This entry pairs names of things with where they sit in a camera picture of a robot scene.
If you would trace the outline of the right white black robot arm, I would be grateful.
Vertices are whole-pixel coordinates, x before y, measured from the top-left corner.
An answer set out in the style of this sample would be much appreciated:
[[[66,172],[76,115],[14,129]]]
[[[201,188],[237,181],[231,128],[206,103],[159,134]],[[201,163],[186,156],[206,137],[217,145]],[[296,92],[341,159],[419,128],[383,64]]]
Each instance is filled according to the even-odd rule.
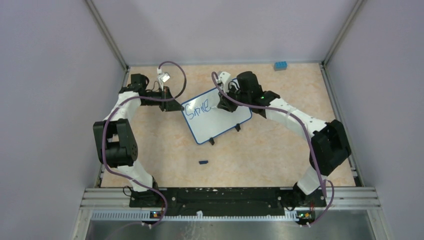
[[[310,116],[277,93],[263,90],[252,71],[238,74],[235,85],[231,75],[224,71],[212,72],[211,78],[218,89],[218,109],[233,113],[247,107],[267,120],[284,125],[307,142],[310,166],[293,187],[293,200],[297,205],[307,206],[314,198],[313,192],[323,189],[328,176],[352,154],[342,122]]]

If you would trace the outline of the dark blue marker cap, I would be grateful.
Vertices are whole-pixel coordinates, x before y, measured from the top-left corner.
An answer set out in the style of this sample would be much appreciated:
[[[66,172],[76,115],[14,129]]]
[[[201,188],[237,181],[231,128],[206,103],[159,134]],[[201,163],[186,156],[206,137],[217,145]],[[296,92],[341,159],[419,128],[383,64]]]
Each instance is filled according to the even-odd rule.
[[[209,161],[208,160],[201,160],[201,161],[199,161],[198,162],[200,165],[205,165],[205,164],[208,164],[209,163]]]

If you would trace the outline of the blue framed whiteboard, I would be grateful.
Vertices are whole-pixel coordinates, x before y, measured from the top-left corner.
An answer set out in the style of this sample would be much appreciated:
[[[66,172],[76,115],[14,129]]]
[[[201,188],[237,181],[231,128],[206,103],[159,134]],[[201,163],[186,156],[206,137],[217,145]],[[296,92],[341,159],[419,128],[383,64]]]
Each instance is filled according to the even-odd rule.
[[[182,115],[196,144],[215,143],[214,138],[232,129],[239,131],[241,124],[249,121],[253,113],[248,107],[239,106],[236,111],[211,109],[220,100],[219,90],[212,88],[181,105]]]

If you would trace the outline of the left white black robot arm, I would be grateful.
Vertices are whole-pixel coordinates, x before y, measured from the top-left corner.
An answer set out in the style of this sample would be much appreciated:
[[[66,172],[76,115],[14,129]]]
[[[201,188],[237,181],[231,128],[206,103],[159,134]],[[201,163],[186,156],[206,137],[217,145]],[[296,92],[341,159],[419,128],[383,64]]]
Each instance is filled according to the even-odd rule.
[[[132,74],[130,84],[120,89],[111,112],[104,120],[93,124],[99,161],[109,173],[127,179],[133,191],[142,193],[141,200],[149,207],[160,202],[161,194],[154,189],[154,177],[138,160],[138,144],[131,128],[131,119],[141,106],[158,106],[163,112],[184,109],[165,85],[170,78],[169,73],[160,73],[156,80],[158,89],[153,90],[147,88],[150,82],[147,76]]]

